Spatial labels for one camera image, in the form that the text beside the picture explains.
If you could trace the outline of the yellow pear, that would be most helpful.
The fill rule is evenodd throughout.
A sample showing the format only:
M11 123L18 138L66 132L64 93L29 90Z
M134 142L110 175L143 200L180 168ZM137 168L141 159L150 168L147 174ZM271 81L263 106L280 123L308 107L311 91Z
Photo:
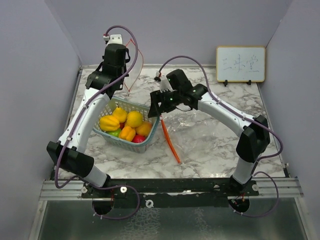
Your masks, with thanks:
M112 116L122 124L126 122L128 113L120 106L117 106L112 112Z

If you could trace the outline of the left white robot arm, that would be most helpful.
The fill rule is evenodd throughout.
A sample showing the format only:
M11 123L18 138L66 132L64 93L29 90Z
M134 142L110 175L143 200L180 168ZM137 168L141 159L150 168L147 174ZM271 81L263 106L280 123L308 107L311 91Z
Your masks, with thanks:
M124 78L128 76L126 64L129 60L125 45L110 43L106 46L102 63L87 78L82 102L73 119L62 136L46 147L55 165L55 179L59 169L63 169L92 184L94 193L101 198L110 193L110 176L99 170L94 158L85 151L103 108L114 93L122 89Z

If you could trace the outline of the orange bell pepper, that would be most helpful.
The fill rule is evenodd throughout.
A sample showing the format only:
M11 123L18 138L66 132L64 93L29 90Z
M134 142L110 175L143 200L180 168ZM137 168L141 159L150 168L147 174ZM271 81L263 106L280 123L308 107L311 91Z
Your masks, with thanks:
M119 133L119 138L128 142L131 142L136 135L134 128L126 125Z

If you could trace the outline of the blue plastic basket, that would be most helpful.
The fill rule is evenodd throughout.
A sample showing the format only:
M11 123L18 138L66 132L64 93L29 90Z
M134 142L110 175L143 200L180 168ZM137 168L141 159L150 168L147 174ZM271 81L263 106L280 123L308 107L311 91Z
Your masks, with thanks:
M93 131L107 143L135 153L144 153L158 127L158 117L148 117L149 107L112 98L103 108Z

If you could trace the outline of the yellow bell pepper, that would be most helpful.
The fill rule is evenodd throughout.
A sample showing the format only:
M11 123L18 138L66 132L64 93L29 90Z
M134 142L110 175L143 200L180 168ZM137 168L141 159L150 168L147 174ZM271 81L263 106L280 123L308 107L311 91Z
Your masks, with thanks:
M102 131L112 132L120 128L120 122L112 115L105 115L100 118L99 127Z

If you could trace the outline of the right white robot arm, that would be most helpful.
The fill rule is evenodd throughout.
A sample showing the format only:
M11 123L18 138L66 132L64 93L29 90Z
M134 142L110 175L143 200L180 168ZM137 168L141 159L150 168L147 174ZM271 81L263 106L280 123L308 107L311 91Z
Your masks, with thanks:
M239 156L229 189L240 196L248 189L258 158L270 144L267 119L259 115L246 115L225 101L213 96L208 87L198 83L192 85L181 69L173 70L166 76L157 72L154 80L160 84L159 90L150 93L148 117L159 117L183 104L212 116L220 121L239 138L236 152Z

